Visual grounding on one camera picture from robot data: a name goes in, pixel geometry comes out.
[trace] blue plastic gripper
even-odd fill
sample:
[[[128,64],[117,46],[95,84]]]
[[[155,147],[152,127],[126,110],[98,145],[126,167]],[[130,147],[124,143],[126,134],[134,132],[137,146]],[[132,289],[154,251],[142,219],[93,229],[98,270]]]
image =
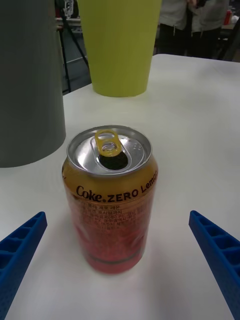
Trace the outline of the blue plastic gripper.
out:
[[[0,242],[0,320],[4,320],[47,227],[39,212]]]
[[[235,320],[240,320],[240,241],[196,211],[189,226]]]

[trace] dark pants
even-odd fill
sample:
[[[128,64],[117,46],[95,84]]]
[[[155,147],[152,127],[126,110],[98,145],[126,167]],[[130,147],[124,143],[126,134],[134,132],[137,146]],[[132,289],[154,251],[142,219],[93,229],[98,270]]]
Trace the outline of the dark pants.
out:
[[[158,53],[212,58],[217,46],[221,28],[192,33],[192,13],[187,12],[187,24],[184,30],[178,30],[166,24],[160,25]]]

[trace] yellow-green container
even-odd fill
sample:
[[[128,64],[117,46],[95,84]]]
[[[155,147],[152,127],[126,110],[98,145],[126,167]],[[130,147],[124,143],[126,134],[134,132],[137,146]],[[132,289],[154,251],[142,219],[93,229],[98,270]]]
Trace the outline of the yellow-green container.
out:
[[[143,93],[161,0],[78,0],[93,89],[104,96]]]

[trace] gray cylinder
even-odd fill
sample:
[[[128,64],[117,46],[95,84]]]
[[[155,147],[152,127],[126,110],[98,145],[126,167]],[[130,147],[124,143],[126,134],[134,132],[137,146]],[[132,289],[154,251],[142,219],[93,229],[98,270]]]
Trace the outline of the gray cylinder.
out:
[[[1,2],[0,77],[0,167],[56,151],[66,133],[53,0]]]

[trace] pull tab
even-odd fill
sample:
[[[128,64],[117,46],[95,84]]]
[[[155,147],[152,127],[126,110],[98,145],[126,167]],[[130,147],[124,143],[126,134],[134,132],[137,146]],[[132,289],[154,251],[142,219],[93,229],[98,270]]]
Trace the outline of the pull tab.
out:
[[[112,137],[101,139],[100,135],[110,134]],[[122,145],[117,133],[110,129],[99,130],[95,133],[95,141],[98,152],[104,157],[115,157],[122,151]]]

